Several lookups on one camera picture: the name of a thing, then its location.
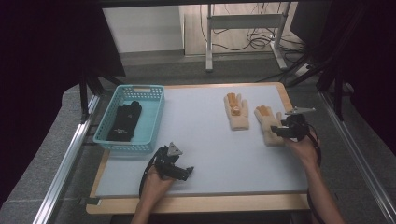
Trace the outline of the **beige glove with orange fingers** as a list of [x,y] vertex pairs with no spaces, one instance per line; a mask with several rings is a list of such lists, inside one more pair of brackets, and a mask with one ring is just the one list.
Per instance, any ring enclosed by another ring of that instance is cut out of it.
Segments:
[[283,147],[283,138],[278,136],[271,129],[272,126],[282,126],[282,113],[276,112],[274,114],[270,106],[260,105],[255,108],[254,114],[262,127],[264,144],[268,147]]
[[224,98],[224,106],[233,131],[249,129],[248,101],[241,94],[229,92]]

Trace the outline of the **teal plastic basket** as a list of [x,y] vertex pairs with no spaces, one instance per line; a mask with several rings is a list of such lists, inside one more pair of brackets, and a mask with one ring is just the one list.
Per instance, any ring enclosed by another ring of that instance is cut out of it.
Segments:
[[[140,118],[134,128],[130,142],[108,141],[119,106],[137,101],[142,106]],[[161,85],[119,85],[107,106],[96,130],[93,142],[109,150],[133,153],[151,153],[155,148],[164,106],[164,89]]]

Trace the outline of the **white cabinet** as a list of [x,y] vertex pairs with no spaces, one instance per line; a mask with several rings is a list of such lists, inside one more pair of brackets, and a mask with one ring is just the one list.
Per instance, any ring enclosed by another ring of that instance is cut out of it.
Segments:
[[119,53],[184,49],[178,6],[103,9]]

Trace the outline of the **person's right hand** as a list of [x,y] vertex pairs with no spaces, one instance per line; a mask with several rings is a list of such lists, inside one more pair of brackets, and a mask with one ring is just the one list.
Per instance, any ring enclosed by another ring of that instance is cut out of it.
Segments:
[[318,167],[318,153],[314,142],[306,136],[301,141],[293,141],[285,138],[284,142],[288,148],[300,159],[305,169]]

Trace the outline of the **white foam mat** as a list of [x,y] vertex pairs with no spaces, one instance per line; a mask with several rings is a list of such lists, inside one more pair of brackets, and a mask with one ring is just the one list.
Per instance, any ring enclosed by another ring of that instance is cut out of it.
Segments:
[[[249,129],[233,131],[223,97],[239,93],[248,103]],[[254,115],[258,105],[286,111],[278,86],[252,85],[180,88],[164,91],[164,109],[157,146],[173,142],[183,151],[176,165],[192,167],[172,195],[242,194],[306,190],[299,161],[285,147],[264,144]]]

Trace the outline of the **black glove with white print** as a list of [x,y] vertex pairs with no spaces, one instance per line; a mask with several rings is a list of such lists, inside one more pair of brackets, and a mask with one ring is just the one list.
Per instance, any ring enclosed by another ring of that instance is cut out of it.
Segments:
[[130,142],[134,136],[137,115],[131,105],[119,106],[112,127],[109,129],[107,140]]

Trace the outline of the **aluminium rail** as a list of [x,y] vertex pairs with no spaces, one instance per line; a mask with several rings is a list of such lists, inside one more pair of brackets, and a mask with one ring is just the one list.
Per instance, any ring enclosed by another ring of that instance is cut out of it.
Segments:
[[92,114],[95,112],[99,101],[100,97],[94,95],[88,102],[88,117],[83,123],[80,123],[74,131],[73,138],[70,141],[63,160],[49,186],[47,194],[40,205],[32,224],[47,224],[49,222],[56,203],[64,188],[64,184],[66,183],[76,157],[78,156],[85,134],[91,125]]
[[374,171],[370,167],[367,160],[364,158],[361,149],[357,142],[353,139],[351,132],[347,128],[346,124],[339,119],[336,113],[333,111],[333,103],[331,98],[323,92],[320,92],[318,96],[325,104],[325,107],[335,125],[337,131],[340,133],[347,150],[349,151],[353,161],[356,163],[358,170],[360,171],[368,189],[374,196],[375,202],[377,203],[380,211],[385,217],[388,224],[396,224],[396,205],[389,197],[385,187],[376,177]]

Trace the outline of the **black metal stand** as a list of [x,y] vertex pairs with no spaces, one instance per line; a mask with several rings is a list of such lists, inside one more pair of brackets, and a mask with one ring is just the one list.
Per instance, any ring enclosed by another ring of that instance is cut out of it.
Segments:
[[80,123],[85,123],[90,115],[87,89],[90,89],[92,94],[96,96],[101,95],[104,92],[104,87],[99,80],[100,77],[115,84],[116,86],[122,85],[122,82],[120,80],[111,75],[99,71],[83,70],[81,72],[81,75],[79,76],[78,83],[81,105]]
[[318,91],[327,91],[332,84],[334,85],[333,94],[332,94],[333,97],[332,108],[337,118],[343,121],[344,120],[342,113],[343,79],[339,65],[341,56],[342,56],[342,50],[335,49],[325,62],[309,70],[300,77],[297,77],[294,80],[287,82],[285,86],[294,87],[300,84],[301,82],[303,82],[304,80],[308,79],[309,77],[312,77],[313,75],[321,72],[322,75],[320,76],[316,84],[316,88]]

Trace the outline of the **dark curtain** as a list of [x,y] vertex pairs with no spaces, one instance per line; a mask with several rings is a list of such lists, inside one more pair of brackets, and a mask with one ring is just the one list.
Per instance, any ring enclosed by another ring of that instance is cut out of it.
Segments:
[[326,0],[321,35],[325,59],[346,32],[357,9],[361,19],[340,55],[343,80],[354,89],[352,104],[396,155],[396,0]]
[[40,148],[64,92],[124,74],[99,0],[0,0],[0,207]]

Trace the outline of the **white metal desk frame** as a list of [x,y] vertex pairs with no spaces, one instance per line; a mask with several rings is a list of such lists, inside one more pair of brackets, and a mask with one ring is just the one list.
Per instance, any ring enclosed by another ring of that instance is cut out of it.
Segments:
[[214,29],[254,29],[268,28],[276,29],[272,35],[270,47],[281,70],[286,70],[287,65],[280,51],[280,40],[289,16],[291,2],[288,2],[283,11],[277,14],[250,14],[250,15],[213,15],[212,5],[207,6],[206,16],[206,47],[205,47],[205,70],[213,71],[213,45],[212,31]]

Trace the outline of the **person's left hand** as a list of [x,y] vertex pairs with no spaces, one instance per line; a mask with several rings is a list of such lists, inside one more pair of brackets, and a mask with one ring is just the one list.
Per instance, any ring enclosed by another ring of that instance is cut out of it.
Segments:
[[155,205],[174,184],[174,178],[161,179],[157,169],[151,166],[148,170],[140,199],[144,204]]

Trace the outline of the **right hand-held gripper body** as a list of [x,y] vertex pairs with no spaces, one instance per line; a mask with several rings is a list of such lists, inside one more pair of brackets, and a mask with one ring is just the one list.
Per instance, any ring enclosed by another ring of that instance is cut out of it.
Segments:
[[315,108],[295,106],[292,110],[286,112],[287,117],[281,120],[281,124],[285,128],[284,131],[289,131],[289,137],[286,138],[296,138],[298,141],[305,138],[310,130],[304,114],[314,111]]

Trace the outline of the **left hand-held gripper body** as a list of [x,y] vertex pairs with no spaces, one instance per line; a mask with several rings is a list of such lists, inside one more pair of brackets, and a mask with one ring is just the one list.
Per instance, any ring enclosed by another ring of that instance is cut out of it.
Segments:
[[188,175],[187,170],[177,167],[176,161],[183,152],[171,142],[169,146],[160,147],[154,156],[154,166],[161,179],[174,178],[176,175]]

